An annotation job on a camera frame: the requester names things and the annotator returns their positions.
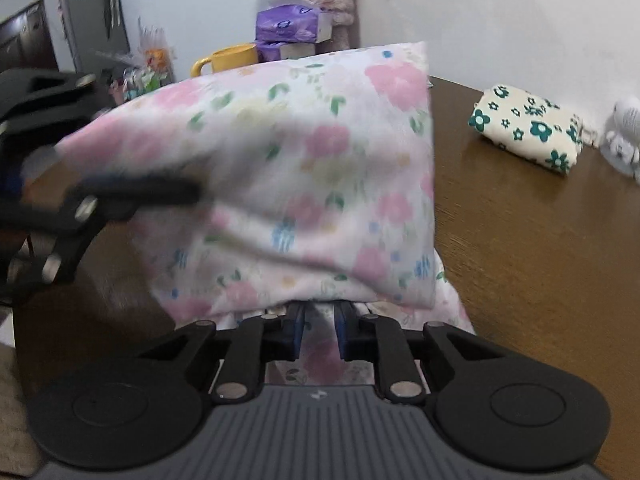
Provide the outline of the pink floral baby dress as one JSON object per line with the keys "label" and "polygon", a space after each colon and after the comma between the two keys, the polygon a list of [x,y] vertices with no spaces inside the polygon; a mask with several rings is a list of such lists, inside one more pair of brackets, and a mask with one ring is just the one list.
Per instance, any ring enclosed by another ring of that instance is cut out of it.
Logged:
{"label": "pink floral baby dress", "polygon": [[472,325],[434,246],[434,146],[425,44],[389,44],[191,78],[58,142],[85,177],[178,177],[193,206],[130,226],[152,296],[177,325],[232,328],[308,309],[279,385],[366,384],[337,349],[332,302],[409,330]]}

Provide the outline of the grey refrigerator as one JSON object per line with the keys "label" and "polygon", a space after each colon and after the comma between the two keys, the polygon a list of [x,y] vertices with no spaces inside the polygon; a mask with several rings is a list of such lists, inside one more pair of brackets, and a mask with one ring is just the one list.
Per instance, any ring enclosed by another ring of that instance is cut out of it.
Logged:
{"label": "grey refrigerator", "polygon": [[120,0],[58,0],[75,70],[119,78],[130,45]]}

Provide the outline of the cluttered storage rack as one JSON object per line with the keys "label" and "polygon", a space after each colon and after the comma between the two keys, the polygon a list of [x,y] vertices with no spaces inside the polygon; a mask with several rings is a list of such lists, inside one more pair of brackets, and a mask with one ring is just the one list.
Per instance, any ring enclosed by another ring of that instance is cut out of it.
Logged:
{"label": "cluttered storage rack", "polygon": [[176,81],[174,49],[161,27],[146,27],[138,18],[138,48],[131,52],[96,51],[96,56],[122,65],[112,68],[107,77],[110,93],[116,105],[152,93]]}

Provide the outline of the yellow ceramic mug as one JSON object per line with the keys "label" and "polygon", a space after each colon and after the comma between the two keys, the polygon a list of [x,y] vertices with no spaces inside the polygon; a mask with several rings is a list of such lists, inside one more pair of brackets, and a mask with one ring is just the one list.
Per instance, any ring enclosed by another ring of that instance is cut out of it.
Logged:
{"label": "yellow ceramic mug", "polygon": [[254,44],[236,44],[200,58],[191,67],[190,76],[199,77],[205,65],[209,65],[213,73],[235,70],[258,63],[257,48]]}

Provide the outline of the lower purple tissue pack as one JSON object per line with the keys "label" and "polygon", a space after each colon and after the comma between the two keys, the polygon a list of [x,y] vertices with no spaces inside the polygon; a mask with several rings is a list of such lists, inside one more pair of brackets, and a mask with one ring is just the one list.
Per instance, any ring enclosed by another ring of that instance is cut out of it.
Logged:
{"label": "lower purple tissue pack", "polygon": [[308,58],[316,54],[314,44],[291,44],[290,42],[257,41],[258,61],[261,63]]}

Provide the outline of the purple tissue pack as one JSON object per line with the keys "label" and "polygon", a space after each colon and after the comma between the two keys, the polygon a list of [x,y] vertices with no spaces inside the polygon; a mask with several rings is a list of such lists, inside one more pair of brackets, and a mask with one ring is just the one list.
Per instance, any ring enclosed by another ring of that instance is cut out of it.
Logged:
{"label": "purple tissue pack", "polygon": [[314,44],[291,44],[290,42],[257,41],[258,61],[261,63],[308,58],[316,54]]}
{"label": "purple tissue pack", "polygon": [[255,39],[322,44],[332,38],[332,15],[309,0],[271,0],[256,16]]}

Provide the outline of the upper purple tissue pack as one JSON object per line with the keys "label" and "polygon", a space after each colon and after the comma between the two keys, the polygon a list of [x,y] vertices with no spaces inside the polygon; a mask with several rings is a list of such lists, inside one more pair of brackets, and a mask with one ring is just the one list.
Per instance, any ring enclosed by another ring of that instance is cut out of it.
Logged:
{"label": "upper purple tissue pack", "polygon": [[309,0],[271,0],[256,16],[255,39],[322,44],[332,38],[332,15]]}

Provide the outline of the cream green-flower folded cloth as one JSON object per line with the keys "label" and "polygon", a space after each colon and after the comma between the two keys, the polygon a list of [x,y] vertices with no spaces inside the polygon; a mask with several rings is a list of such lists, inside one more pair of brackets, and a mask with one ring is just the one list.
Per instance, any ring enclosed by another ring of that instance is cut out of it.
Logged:
{"label": "cream green-flower folded cloth", "polygon": [[559,174],[568,174],[582,152],[581,117],[506,84],[483,92],[468,125],[498,148]]}

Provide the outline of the white astronaut speaker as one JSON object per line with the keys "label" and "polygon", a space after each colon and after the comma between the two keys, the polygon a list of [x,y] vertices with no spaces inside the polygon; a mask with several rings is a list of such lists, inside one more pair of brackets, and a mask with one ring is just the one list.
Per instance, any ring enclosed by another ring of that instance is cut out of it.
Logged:
{"label": "white astronaut speaker", "polygon": [[601,155],[618,172],[639,182],[640,103],[635,96],[614,105],[610,128],[600,146]]}

